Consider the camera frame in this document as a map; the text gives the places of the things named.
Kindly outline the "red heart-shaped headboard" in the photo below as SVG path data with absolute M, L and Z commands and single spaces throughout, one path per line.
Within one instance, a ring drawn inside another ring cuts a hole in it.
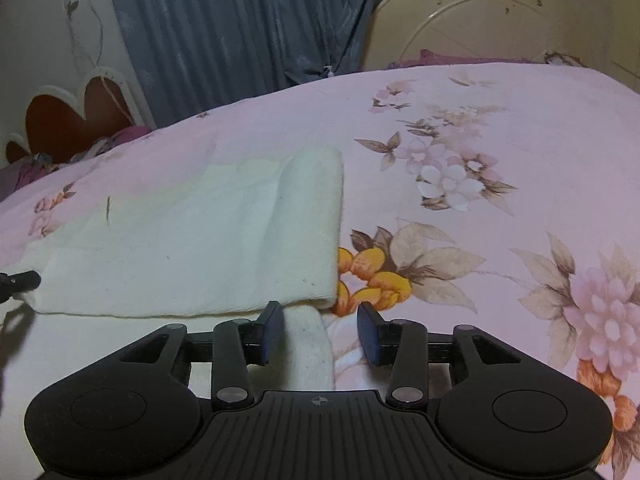
M 75 142 L 89 143 L 143 125 L 125 76 L 114 68 L 98 66 L 90 70 L 76 92 L 53 84 L 38 88 L 26 105 L 22 130 L 1 143 L 1 156 L 8 162 L 10 141 L 29 153 L 57 146 L 62 154 L 62 148 Z

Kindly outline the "pile of colourful clothes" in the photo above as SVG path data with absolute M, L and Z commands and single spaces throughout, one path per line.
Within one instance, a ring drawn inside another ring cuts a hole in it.
M 44 151 L 29 153 L 14 141 L 8 143 L 9 165 L 1 169 L 1 199 L 5 200 L 20 188 L 36 182 L 65 166 L 84 162 L 102 155 L 119 145 L 143 138 L 152 131 L 147 126 L 130 126 L 111 136 L 102 136 L 89 143 L 73 143 L 69 148 L 46 148 Z

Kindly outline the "pink floral bed sheet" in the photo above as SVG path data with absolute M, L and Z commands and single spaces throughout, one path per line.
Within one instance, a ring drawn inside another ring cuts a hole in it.
M 111 200 L 307 148 L 334 148 L 343 163 L 337 293 L 320 313 L 334 385 L 314 390 L 386 389 L 390 374 L 366 362 L 358 341 L 363 302 L 432 332 L 472 324 L 593 391 L 613 423 L 600 473 L 638 477 L 639 98 L 594 70 L 381 70 L 209 110 L 8 197 L 2 270 L 31 269 L 33 244 Z M 6 479 L 40 475 L 23 420 L 56 382 L 26 382 L 30 294 L 1 309 Z M 168 323 L 208 332 L 164 321 L 108 353 Z

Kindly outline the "cream bed headboard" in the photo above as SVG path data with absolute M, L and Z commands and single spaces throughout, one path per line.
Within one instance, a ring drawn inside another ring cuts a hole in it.
M 382 70 L 425 51 L 445 63 L 543 63 L 565 56 L 603 70 L 606 0 L 383 0 L 372 14 L 362 66 Z

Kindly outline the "white knitted small garment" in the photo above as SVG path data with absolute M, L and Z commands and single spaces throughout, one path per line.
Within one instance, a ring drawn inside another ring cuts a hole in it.
M 337 293 L 343 163 L 334 148 L 210 166 L 174 188 L 61 226 L 24 265 L 42 282 L 21 364 L 42 387 L 155 324 L 210 330 L 276 300 L 283 347 L 261 387 L 329 389 L 332 352 L 320 313 Z

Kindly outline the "purple pillow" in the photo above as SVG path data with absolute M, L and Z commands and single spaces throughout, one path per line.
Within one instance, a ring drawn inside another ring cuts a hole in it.
M 525 58 L 465 58 L 464 56 L 452 56 L 438 54 L 428 49 L 422 49 L 417 58 L 410 60 L 401 60 L 390 63 L 387 68 L 389 70 L 399 70 L 400 68 L 409 68 L 416 66 L 444 66 L 444 65 L 470 65 L 470 64 L 489 64 L 489 63 L 515 63 L 529 64 L 529 60 Z

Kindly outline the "blue-grey curtain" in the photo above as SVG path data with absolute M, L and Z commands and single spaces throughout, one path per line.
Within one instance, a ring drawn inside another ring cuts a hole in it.
M 112 0 L 155 123 L 360 69 L 378 0 Z

